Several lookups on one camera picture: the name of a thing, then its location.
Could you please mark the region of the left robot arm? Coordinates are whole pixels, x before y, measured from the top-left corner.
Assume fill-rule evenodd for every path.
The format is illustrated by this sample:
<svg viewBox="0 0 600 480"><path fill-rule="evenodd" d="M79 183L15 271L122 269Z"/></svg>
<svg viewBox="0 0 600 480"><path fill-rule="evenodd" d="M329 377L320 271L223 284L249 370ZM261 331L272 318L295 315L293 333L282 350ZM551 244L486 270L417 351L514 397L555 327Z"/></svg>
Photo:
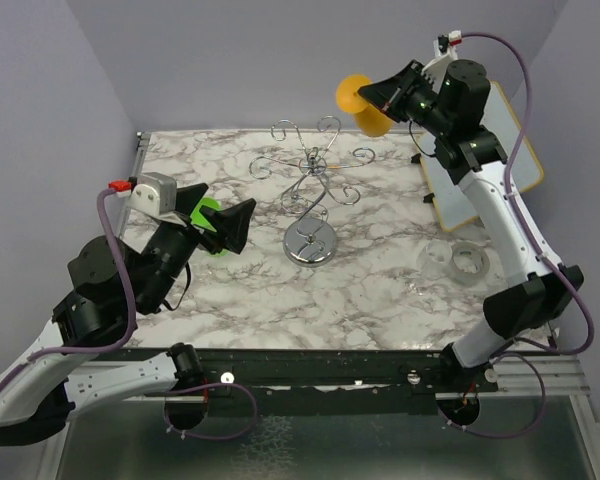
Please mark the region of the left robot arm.
<svg viewBox="0 0 600 480"><path fill-rule="evenodd" d="M168 176L113 181L96 199L103 233L68 264L71 291L53 308L36 340L0 374L0 447L25 446L60 433L76 417L137 395L208 395L195 348L177 343L134 366L82 375L79 368L121 349L141 315L169 308L179 277L191 274L197 249L240 253L256 203L224 210L202 200L207 185L179 186ZM136 251L113 231L105 202L125 198L155 221L145 248Z"/></svg>

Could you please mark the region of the clear wine glass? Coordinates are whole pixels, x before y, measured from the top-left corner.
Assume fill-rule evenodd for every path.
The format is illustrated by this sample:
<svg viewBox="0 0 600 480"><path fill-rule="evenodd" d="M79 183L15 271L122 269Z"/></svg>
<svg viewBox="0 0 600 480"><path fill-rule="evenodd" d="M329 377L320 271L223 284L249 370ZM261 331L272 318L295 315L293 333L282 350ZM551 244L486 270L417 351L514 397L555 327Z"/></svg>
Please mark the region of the clear wine glass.
<svg viewBox="0 0 600 480"><path fill-rule="evenodd" d="M425 279L437 280L447 275L451 255L452 249L448 243L430 241L420 251L416 264Z"/></svg>

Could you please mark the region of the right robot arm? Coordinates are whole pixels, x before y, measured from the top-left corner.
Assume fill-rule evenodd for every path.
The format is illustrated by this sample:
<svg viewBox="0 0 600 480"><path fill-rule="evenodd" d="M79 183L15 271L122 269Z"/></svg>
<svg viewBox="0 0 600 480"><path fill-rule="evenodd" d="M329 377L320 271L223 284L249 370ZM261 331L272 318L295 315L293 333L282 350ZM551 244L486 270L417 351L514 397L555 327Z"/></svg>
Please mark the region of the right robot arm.
<svg viewBox="0 0 600 480"><path fill-rule="evenodd" d="M500 258L506 289L487 297L484 318L444 350L441 383L461 391L475 369L525 330L559 317L584 282L546 243L510 170L511 155L482 123L491 83L474 61L452 61L436 87L417 61L398 74L353 89L355 99L394 122L413 121L434 138L439 164L474 207Z"/></svg>

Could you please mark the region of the orange plastic wine glass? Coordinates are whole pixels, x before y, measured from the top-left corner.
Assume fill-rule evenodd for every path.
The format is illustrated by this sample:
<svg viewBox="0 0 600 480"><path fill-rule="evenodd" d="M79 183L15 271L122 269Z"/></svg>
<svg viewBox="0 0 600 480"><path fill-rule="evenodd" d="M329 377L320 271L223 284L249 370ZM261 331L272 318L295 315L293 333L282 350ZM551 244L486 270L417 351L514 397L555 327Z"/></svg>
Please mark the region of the orange plastic wine glass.
<svg viewBox="0 0 600 480"><path fill-rule="evenodd" d="M377 138L386 135L393 122L358 93L360 88L370 84L371 80L365 75L350 75L338 85L335 99L340 110L353 116L363 134Z"/></svg>

